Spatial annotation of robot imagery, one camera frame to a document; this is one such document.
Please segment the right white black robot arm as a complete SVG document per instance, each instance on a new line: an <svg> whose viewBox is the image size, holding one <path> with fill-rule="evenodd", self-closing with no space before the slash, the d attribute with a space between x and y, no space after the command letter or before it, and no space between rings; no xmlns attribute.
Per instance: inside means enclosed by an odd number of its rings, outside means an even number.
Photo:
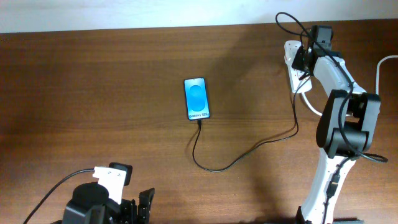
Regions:
<svg viewBox="0 0 398 224"><path fill-rule="evenodd" d="M369 154L381 99L368 93L350 75L339 52L331 49L330 26L303 30L308 37L304 47L298 41L285 43L293 93L304 94L315 77L328 96L317 126L320 148L317 171L304 203L299 206L296 223L333 223L333 212L343 183L359 158L385 163L386 158Z"/></svg>

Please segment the white power strip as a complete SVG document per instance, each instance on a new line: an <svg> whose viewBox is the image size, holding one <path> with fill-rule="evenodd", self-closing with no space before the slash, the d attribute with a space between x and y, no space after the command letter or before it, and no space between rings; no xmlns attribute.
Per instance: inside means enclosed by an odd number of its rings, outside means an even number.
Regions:
<svg viewBox="0 0 398 224"><path fill-rule="evenodd" d="M292 67L294 58L300 46L301 43L297 40L288 40L284 44L284 61L287 65L287 70L289 73L290 87L292 93L298 94L308 92L312 89L312 83L308 80L308 77L303 80L299 80L299 78L304 75L304 72Z"/></svg>

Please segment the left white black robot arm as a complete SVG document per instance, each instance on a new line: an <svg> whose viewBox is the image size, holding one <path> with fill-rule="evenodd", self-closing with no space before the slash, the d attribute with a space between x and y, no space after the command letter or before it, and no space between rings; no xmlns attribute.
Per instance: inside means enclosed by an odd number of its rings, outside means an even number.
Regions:
<svg viewBox="0 0 398 224"><path fill-rule="evenodd" d="M61 224L138 224L149 223L155 195L151 188L139 194L139 202L109 197L108 190L96 182L81 184L67 203Z"/></svg>

